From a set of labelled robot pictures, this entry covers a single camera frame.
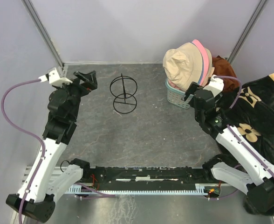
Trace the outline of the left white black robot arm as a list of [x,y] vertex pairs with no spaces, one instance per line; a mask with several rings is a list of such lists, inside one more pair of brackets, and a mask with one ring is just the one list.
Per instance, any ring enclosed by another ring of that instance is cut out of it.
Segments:
[[[37,139],[41,145],[30,173],[15,194],[9,194],[6,204],[18,212],[19,223],[26,216],[45,223],[52,216],[56,203],[77,181],[86,182],[91,177],[90,165],[75,159],[67,170],[50,181],[55,166],[69,144],[77,127],[81,98],[98,87],[96,71],[74,72],[75,79],[61,77],[57,68],[52,68],[36,80],[26,81],[9,88],[1,100],[1,111],[7,122],[17,130]],[[14,124],[7,116],[4,103],[13,89],[33,83],[49,82],[55,90],[49,95],[48,121],[41,137]]]

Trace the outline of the beige bucket hat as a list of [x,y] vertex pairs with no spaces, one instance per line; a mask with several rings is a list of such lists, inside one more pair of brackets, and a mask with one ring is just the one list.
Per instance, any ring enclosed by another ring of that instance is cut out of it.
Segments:
[[197,83],[200,80],[203,74],[203,58],[197,46],[188,42],[165,53],[163,68],[168,80],[186,91],[192,82]]

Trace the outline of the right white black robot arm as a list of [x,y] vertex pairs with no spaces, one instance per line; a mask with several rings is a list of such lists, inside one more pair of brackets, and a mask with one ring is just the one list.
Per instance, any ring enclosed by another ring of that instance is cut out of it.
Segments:
[[192,82],[185,91],[195,120],[221,150],[205,164],[202,178],[243,192],[247,212],[274,216],[274,80],[223,89],[222,77],[215,77],[204,87]]

